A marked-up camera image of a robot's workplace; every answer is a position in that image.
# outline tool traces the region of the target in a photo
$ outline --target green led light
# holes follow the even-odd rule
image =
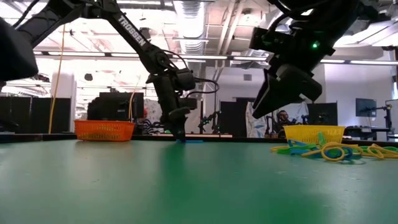
[[[319,47],[319,42],[316,41],[315,43],[312,44],[312,49],[317,49]]]

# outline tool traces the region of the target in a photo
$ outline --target yellow basket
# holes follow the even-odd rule
[[[293,139],[307,144],[319,144],[318,133],[321,132],[326,142],[341,143],[345,127],[320,125],[284,126],[286,139]]]

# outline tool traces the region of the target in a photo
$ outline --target white column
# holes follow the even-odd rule
[[[62,62],[61,72],[59,75],[58,89],[57,89],[57,98],[70,98],[70,115],[69,115],[69,131],[75,131],[75,111],[76,111],[76,91],[77,91],[77,82],[75,78],[75,73],[72,70],[73,66],[64,61]],[[55,86],[57,84],[58,77],[58,66],[54,69],[51,80],[51,96],[55,93]]]

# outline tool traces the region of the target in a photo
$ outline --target window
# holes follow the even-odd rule
[[[392,77],[392,81],[393,81],[393,91],[392,91],[392,99],[393,100],[398,100],[398,87],[397,87],[397,77],[393,76]]]
[[[392,93],[392,99],[393,100],[398,100],[397,82],[394,82],[394,92]]]

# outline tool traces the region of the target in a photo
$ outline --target orange basket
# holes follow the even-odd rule
[[[130,141],[134,126],[128,121],[75,120],[77,139],[84,141]]]

